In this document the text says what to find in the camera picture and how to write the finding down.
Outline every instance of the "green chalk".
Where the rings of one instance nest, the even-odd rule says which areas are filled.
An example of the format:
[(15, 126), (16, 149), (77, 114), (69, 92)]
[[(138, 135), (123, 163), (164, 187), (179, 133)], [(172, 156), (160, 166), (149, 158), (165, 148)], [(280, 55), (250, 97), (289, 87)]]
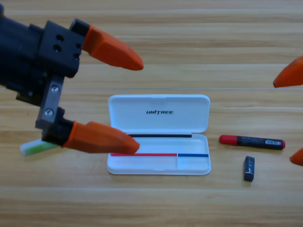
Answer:
[(40, 153), (40, 152), (43, 152), (45, 150), (55, 148), (55, 147), (58, 147), (58, 146), (59, 145), (57, 145), (57, 144), (44, 142), (41, 139), (39, 139), (39, 140), (34, 140), (32, 142), (29, 142), (29, 143), (22, 144), (20, 146), (20, 150), (21, 150), (21, 153), (24, 156), (30, 156), (30, 155), (37, 154), (37, 153)]

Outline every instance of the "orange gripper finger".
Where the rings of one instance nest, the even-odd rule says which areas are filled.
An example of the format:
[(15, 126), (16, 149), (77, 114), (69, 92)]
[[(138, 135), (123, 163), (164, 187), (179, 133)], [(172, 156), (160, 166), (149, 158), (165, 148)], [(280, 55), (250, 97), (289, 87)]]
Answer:
[(303, 56), (286, 66), (274, 80), (274, 87), (290, 87), (303, 84)]
[(74, 122), (70, 136), (63, 148), (88, 153), (134, 154), (140, 145), (126, 133), (97, 122), (84, 125)]
[(289, 160), (299, 166), (303, 166), (303, 148), (293, 154)]
[(127, 44), (94, 26), (89, 27), (83, 50), (106, 64), (128, 70), (142, 70), (142, 59)]

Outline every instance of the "black stripe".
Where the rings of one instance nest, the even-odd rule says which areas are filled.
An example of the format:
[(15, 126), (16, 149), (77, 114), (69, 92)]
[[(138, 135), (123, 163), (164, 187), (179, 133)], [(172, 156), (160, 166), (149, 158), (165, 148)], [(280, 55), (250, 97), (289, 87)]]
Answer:
[(191, 134), (129, 134), (131, 137), (182, 137), (182, 138), (191, 138)]

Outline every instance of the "blue stripe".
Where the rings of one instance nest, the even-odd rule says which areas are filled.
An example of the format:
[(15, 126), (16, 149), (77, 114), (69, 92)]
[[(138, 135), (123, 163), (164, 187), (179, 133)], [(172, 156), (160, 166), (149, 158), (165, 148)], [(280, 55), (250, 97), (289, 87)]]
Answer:
[(208, 154), (178, 154), (178, 157), (209, 157)]

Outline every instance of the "wooden table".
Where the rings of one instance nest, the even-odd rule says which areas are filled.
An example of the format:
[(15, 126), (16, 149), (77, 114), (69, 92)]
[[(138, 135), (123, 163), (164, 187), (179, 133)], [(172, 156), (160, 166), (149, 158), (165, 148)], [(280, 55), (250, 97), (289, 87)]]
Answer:
[[(143, 71), (81, 56), (66, 79), (66, 118), (109, 124), (114, 94), (204, 94), (211, 99), (212, 170), (206, 176), (122, 176), (106, 154), (53, 149), (24, 158), (19, 145), (40, 138), (38, 108), (0, 88), (1, 227), (301, 227), (303, 88), (272, 81), (303, 55), (298, 0), (3, 0), (6, 15), (44, 26), (74, 18), (128, 43)], [(284, 139), (284, 151), (224, 146), (221, 134)], [(256, 158), (255, 179), (243, 161)]]

